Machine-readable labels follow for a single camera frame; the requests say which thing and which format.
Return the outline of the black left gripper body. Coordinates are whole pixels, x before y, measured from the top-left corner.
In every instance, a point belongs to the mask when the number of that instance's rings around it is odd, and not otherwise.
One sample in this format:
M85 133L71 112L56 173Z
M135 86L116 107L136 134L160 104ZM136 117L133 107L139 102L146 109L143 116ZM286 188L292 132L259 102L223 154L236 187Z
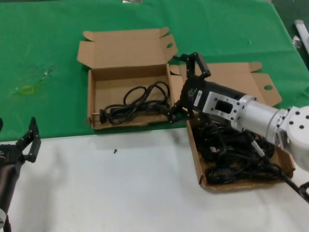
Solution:
M20 176L22 151L16 145L0 146L0 208L8 211Z

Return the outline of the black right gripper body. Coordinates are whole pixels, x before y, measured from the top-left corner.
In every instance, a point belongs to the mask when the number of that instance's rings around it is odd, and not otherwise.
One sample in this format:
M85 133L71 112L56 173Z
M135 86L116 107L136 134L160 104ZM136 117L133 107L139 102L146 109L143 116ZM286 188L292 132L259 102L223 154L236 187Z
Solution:
M244 93L215 82L190 77L182 88L180 105L187 115L193 115L194 111L200 114L229 115L236 112L233 107L238 105L243 96Z

